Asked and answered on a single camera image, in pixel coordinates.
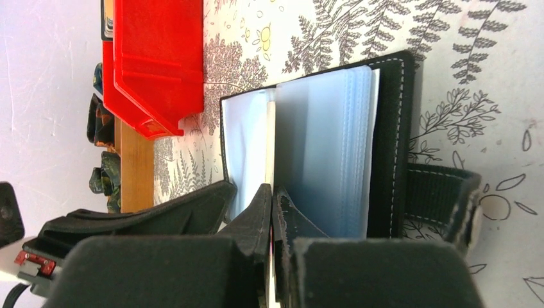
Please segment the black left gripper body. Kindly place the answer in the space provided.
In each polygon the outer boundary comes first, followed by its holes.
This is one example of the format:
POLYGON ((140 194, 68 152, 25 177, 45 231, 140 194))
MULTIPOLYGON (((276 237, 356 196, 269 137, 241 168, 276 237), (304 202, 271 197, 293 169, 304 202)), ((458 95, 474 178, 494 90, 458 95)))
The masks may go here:
POLYGON ((14 307, 27 289, 44 298, 51 293, 56 262, 24 250, 23 245, 32 240, 25 236, 13 186, 1 182, 1 281, 15 283, 3 307, 14 307))

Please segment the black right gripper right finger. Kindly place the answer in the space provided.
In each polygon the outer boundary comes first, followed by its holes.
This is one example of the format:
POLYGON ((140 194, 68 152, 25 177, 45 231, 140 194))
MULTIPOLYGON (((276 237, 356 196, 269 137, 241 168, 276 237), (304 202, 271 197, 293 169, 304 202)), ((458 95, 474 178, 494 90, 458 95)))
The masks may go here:
POLYGON ((446 242, 327 237, 276 187, 276 299, 281 307, 483 307, 446 242))

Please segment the black leather card holder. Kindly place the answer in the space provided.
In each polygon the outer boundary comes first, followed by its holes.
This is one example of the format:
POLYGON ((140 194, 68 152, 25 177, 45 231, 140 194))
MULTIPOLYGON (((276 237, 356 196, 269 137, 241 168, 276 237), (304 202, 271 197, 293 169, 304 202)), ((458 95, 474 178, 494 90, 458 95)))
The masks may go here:
POLYGON ((470 251, 481 177, 408 161, 414 77, 399 51, 222 97, 223 176, 237 188, 226 221, 268 183, 322 236, 397 238, 410 219, 470 251))

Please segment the stack of credit cards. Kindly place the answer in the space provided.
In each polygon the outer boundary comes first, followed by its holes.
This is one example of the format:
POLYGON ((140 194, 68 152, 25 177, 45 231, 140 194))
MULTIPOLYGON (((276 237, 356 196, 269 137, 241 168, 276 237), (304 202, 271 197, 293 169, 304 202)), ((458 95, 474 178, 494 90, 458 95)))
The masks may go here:
POLYGON ((101 2, 101 38, 104 41, 113 41, 114 1, 100 0, 101 2))

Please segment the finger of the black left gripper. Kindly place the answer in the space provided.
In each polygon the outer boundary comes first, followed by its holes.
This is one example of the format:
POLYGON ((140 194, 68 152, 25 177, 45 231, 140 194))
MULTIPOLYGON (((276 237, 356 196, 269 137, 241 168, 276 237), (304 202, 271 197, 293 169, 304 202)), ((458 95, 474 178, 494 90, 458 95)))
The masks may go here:
POLYGON ((66 255, 77 243, 95 235, 214 234, 235 193, 233 184, 219 181, 138 212, 75 210, 45 223, 38 235, 38 250, 66 255))

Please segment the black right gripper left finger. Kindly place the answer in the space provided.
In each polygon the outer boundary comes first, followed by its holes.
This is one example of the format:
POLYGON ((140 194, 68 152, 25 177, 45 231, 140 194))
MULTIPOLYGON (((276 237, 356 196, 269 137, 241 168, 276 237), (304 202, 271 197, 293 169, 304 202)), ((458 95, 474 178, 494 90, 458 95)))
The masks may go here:
POLYGON ((45 307, 263 307, 271 186, 215 235, 95 236, 78 243, 45 307))

